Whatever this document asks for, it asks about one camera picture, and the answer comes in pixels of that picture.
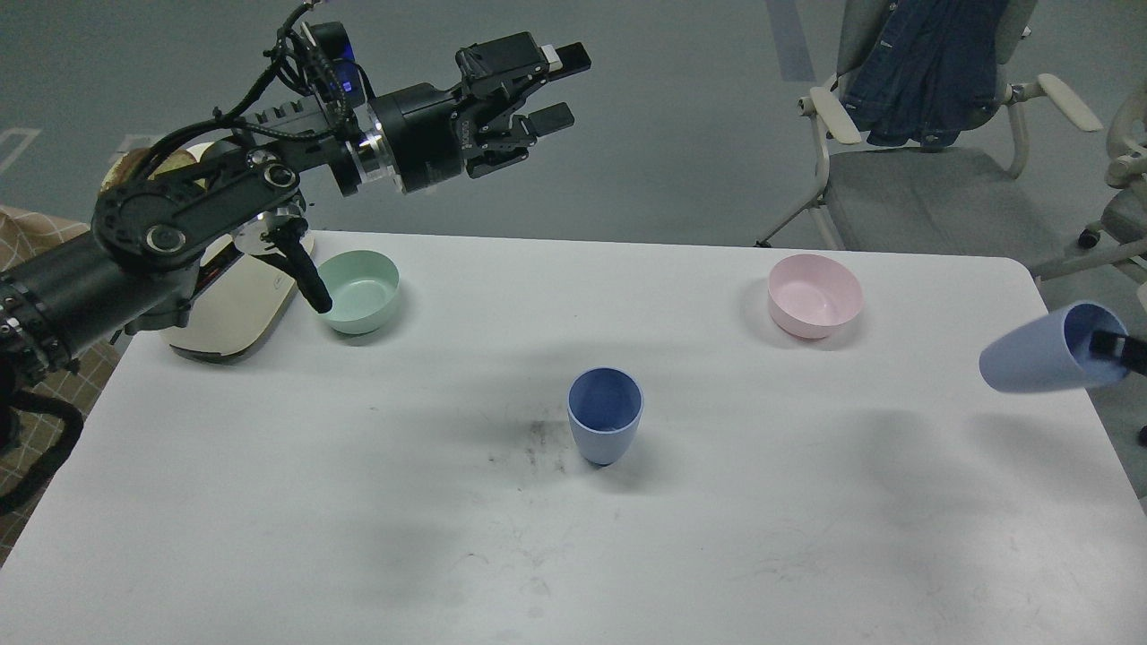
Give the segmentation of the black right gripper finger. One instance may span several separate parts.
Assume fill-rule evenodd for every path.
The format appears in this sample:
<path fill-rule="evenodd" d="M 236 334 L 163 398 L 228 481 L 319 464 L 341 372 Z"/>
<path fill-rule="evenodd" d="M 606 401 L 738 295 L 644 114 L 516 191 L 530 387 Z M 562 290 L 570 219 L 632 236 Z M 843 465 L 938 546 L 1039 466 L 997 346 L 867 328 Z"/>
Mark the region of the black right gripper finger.
<path fill-rule="evenodd" d="M 1111 331 L 1094 331 L 1091 355 L 1097 359 L 1114 362 L 1129 372 L 1146 375 L 1147 348 L 1144 339 Z"/>

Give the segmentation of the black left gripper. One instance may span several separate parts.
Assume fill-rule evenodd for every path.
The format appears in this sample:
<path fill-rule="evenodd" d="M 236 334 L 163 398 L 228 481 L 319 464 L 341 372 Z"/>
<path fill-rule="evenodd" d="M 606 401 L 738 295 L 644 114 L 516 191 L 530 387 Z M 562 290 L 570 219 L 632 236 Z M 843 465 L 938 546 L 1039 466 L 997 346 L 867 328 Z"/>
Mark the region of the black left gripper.
<path fill-rule="evenodd" d="M 523 162 L 543 135 L 574 126 L 568 103 L 522 115 L 526 99 L 549 85 L 552 73 L 591 68 L 583 42 L 538 45 L 512 34 L 460 48 L 460 81 L 451 90 L 418 84 L 384 95 L 367 76 L 367 127 L 358 142 L 359 182 L 391 179 L 399 192 L 427 189 L 460 173 L 479 178 Z"/>

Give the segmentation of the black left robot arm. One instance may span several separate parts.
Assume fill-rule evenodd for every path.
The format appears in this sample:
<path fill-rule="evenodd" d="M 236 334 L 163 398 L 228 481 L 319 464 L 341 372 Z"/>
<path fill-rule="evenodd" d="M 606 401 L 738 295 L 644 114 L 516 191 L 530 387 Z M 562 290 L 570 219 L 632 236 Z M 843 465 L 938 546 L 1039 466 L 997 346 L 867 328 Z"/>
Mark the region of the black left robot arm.
<path fill-rule="evenodd" d="M 3 453 L 21 413 L 61 421 L 54 443 L 3 494 L 21 510 L 81 438 L 81 411 L 36 393 L 81 366 L 114 331 L 184 327 L 200 295 L 243 254 L 290 277 L 317 312 L 331 294 L 304 249 L 301 178 L 328 168 L 350 196 L 391 179 L 404 194 L 524 162 L 543 135 L 574 126 L 565 103 L 522 115 L 537 90 L 590 70 L 582 42 L 529 32 L 460 48 L 460 81 L 375 94 L 336 21 L 309 24 L 303 1 L 276 29 L 263 69 L 229 110 L 130 151 L 99 191 L 89 231 L 3 271 Z"/>

